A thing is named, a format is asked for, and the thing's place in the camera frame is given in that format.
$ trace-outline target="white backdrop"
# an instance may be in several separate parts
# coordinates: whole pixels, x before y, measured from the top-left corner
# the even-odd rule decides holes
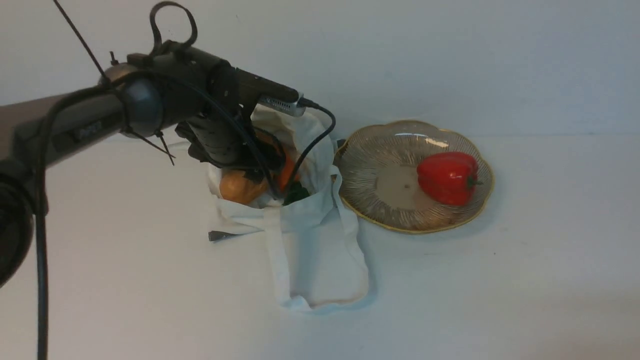
[[[148,52],[156,0],[61,0],[102,64]],[[338,135],[418,117],[466,135],[638,133],[638,0],[182,0],[196,46],[332,109]],[[179,10],[158,18],[181,40]],[[53,3],[6,0],[0,104],[96,82]]]

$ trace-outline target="glass plate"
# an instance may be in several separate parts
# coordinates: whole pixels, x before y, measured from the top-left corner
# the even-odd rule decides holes
[[[474,195],[464,206],[435,202],[418,186],[416,166],[427,156],[460,151],[478,162]],[[463,225],[482,212],[493,191],[493,172],[464,136],[416,120],[359,129],[333,162],[342,174],[340,197],[362,218],[402,233],[434,233]]]

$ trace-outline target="scalloped plate edge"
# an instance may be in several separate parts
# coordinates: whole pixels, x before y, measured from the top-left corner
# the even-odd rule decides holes
[[[391,125],[395,125],[401,122],[420,122],[422,124],[425,125],[429,125],[431,127],[435,127],[436,129],[438,129],[439,131],[443,131],[446,133],[452,133],[455,135],[460,136],[461,138],[465,139],[466,141],[468,141],[471,145],[473,145],[476,148],[476,151],[478,152],[478,155],[480,157],[480,160],[483,161],[486,164],[487,169],[489,170],[489,174],[491,175],[491,187],[489,188],[489,192],[486,194],[486,197],[484,197],[483,203],[480,206],[480,210],[478,210],[473,216],[471,216],[468,219],[465,219],[464,221],[461,221],[457,224],[453,224],[453,225],[447,225],[447,226],[443,226],[443,227],[439,227],[437,229],[430,229],[430,230],[407,230],[407,229],[401,229],[399,227],[393,227],[393,226],[389,226],[387,224],[381,223],[377,220],[374,220],[370,217],[368,217],[367,215],[363,214],[360,212],[360,210],[356,209],[353,205],[351,205],[351,203],[349,203],[343,196],[342,194],[340,194],[340,199],[342,200],[342,202],[349,208],[351,209],[354,213],[356,213],[356,215],[358,215],[359,217],[363,218],[364,220],[372,223],[372,224],[376,224],[378,226],[381,226],[387,230],[391,230],[391,231],[396,231],[399,233],[403,233],[403,234],[433,234],[433,233],[439,233],[440,231],[446,231],[446,230],[451,230],[454,229],[456,227],[465,225],[469,222],[471,222],[473,219],[477,218],[485,209],[487,202],[489,201],[489,198],[491,197],[491,194],[493,194],[493,187],[495,186],[495,174],[493,173],[493,169],[491,168],[491,165],[489,164],[488,161],[485,160],[485,158],[482,156],[482,153],[480,152],[480,150],[478,149],[478,146],[475,145],[475,143],[471,140],[469,140],[466,136],[462,135],[461,133],[455,132],[453,130],[449,130],[449,129],[442,129],[440,127],[434,126],[428,122],[424,122],[424,121],[420,121],[420,120],[414,120],[414,119],[403,119],[403,120],[397,120],[397,121],[393,121],[393,122],[389,122],[387,124],[375,124],[375,125],[369,125],[369,126],[365,126],[365,127],[361,127],[360,129],[357,129],[356,131],[354,131],[351,135],[349,135],[349,137],[347,138],[347,140],[344,141],[344,143],[335,151],[335,154],[333,154],[333,162],[335,162],[335,158],[336,156],[338,156],[342,151],[344,151],[344,149],[346,149],[346,147],[349,145],[349,141],[350,139],[357,133],[365,130],[365,129],[370,129],[372,127],[380,127],[380,126],[391,126]]]

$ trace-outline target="black wire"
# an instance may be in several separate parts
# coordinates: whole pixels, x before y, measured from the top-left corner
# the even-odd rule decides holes
[[[67,24],[69,24],[69,26],[71,27],[71,30],[73,30],[74,33],[76,33],[76,36],[78,37],[78,40],[80,40],[80,42],[82,43],[82,46],[84,46],[84,50],[86,50],[86,53],[89,54],[89,57],[91,58],[91,60],[95,64],[95,67],[98,68],[98,71],[100,72],[100,75],[104,79],[107,79],[107,76],[104,74],[104,70],[100,66],[100,63],[98,62],[98,60],[95,58],[95,56],[91,52],[91,49],[89,49],[89,45],[86,44],[86,42],[84,41],[84,38],[82,37],[82,35],[80,35],[80,31],[78,31],[78,29],[76,28],[74,23],[71,21],[71,19],[67,15],[67,12],[65,11],[65,9],[62,8],[62,5],[60,5],[58,0],[53,0],[53,3],[56,4],[56,7],[58,7],[58,10],[62,14],[62,16],[65,17],[65,20],[67,21]]]
[[[274,134],[270,133],[269,131],[266,131],[265,129],[261,129],[259,127],[253,127],[254,130],[257,130],[265,135],[267,135],[268,137],[271,138],[271,141],[273,141],[273,143],[278,147],[278,152],[281,155],[284,155],[284,146],[282,146],[282,142],[280,141],[280,139],[278,139],[277,136],[275,136]]]
[[[323,131],[323,133],[318,135],[318,137],[315,138],[314,141],[312,141],[298,157],[298,160],[296,161],[296,164],[293,166],[293,170],[291,171],[291,175],[289,176],[289,180],[287,181],[287,186],[285,186],[285,196],[289,193],[289,190],[291,189],[291,186],[296,179],[296,174],[298,173],[300,166],[302,166],[303,161],[305,161],[305,158],[307,157],[311,149],[313,149],[314,146],[316,146],[323,138],[329,135],[329,133],[331,133],[331,131],[335,128],[335,115],[333,115],[332,112],[305,98],[302,98],[299,104],[300,106],[320,110],[321,112],[327,114],[331,118],[331,125],[329,125],[329,127],[327,127],[326,130]]]
[[[258,166],[264,173],[267,179],[267,183],[269,184],[269,189],[271,190],[274,196],[276,197],[281,196],[280,190],[278,189],[273,178],[271,177],[271,172],[269,171],[269,167],[267,166],[267,160],[258,149],[258,146],[255,143],[255,140],[251,137],[251,135],[249,135],[246,132],[246,130],[244,130],[244,126],[240,124],[239,121],[236,121],[234,117],[218,101],[216,101],[213,97],[211,97],[211,95],[209,95],[209,93],[180,78],[176,78],[175,76],[163,74],[160,72],[149,71],[149,70],[139,70],[128,75],[133,75],[136,73],[151,74],[157,78],[161,78],[171,83],[174,83],[176,85],[183,86],[184,88],[187,88],[192,92],[196,93],[204,101],[206,101],[209,105],[211,105],[211,107],[214,108],[236,130],[236,132],[238,132],[240,136],[243,137],[244,143],[249,147],[249,150],[251,150],[253,156],[255,156],[255,159],[258,162]]]
[[[153,32],[154,34],[154,48],[153,50],[151,50],[151,53],[149,53],[149,55],[157,55],[160,52],[160,47],[162,46],[162,35],[160,34],[160,29],[158,29],[158,26],[156,24],[156,14],[160,9],[166,6],[175,6],[177,8],[183,9],[184,12],[187,13],[187,18],[189,18],[189,24],[191,25],[191,36],[189,36],[189,39],[187,39],[186,42],[180,45],[180,50],[188,49],[198,39],[198,26],[196,26],[196,20],[193,18],[191,12],[179,3],[174,3],[173,1],[161,1],[160,3],[155,4],[154,7],[151,8],[151,12],[149,13],[151,32]]]
[[[91,97],[102,95],[104,88],[93,87],[73,92],[49,109],[45,120],[40,124],[38,154],[35,166],[35,216],[36,216],[36,262],[38,267],[38,360],[47,359],[49,335],[49,280],[47,269],[47,229],[45,214],[47,212],[46,167],[47,150],[51,130],[57,114],[65,108]]]

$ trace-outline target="white tote bag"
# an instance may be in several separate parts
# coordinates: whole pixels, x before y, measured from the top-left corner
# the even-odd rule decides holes
[[[325,130],[311,114],[293,118],[271,110],[256,111],[253,125],[299,152]],[[224,200],[218,191],[221,170],[212,165],[208,169],[210,239],[216,240],[212,234],[220,239],[221,234],[264,232],[276,301],[294,311],[343,307],[362,300],[369,291],[369,271],[357,241],[358,219],[338,195],[342,176],[332,164],[334,150],[327,137],[309,152],[300,181],[311,195],[287,206],[267,194],[251,206]],[[313,254],[300,258],[302,247]],[[303,268],[304,261],[313,262],[314,269],[300,284],[295,269]]]

